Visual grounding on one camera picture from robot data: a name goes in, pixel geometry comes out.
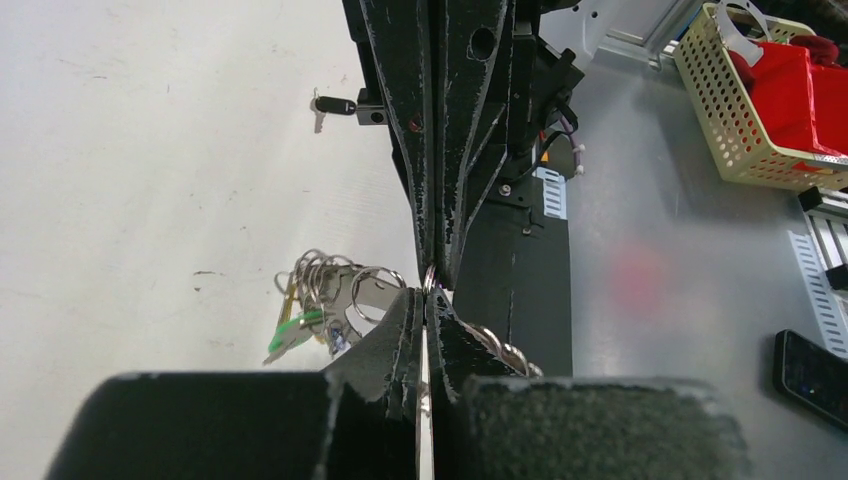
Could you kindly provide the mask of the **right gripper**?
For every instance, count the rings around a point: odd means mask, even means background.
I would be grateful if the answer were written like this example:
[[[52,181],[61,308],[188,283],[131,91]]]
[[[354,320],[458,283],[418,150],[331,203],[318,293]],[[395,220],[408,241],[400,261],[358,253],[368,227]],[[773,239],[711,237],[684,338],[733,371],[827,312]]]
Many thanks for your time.
[[[384,125],[411,205],[419,277],[434,266],[456,288],[468,180],[517,182],[583,79],[572,49],[540,34],[541,18],[577,1],[347,1],[365,85],[356,116]]]

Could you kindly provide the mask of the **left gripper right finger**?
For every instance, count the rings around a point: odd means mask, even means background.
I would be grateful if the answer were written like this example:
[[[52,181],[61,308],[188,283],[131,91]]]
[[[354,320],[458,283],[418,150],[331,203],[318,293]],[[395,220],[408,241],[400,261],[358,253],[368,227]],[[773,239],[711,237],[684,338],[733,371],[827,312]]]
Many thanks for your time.
[[[438,479],[752,479],[741,427],[709,384],[530,377],[425,298]]]

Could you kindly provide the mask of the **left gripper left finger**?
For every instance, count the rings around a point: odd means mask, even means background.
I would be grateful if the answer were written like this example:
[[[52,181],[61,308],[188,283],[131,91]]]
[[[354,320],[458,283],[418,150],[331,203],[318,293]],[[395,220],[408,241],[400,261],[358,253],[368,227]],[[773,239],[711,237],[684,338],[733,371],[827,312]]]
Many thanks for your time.
[[[94,389],[51,479],[414,479],[422,296],[311,372],[131,372]]]

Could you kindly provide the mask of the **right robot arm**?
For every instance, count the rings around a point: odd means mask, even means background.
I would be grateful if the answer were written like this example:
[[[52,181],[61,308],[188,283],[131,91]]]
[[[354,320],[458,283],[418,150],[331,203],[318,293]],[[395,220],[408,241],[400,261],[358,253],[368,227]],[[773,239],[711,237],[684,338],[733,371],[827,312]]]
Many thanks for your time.
[[[508,162],[535,165],[624,1],[347,1],[365,85],[410,204],[420,279],[454,289],[473,219]]]

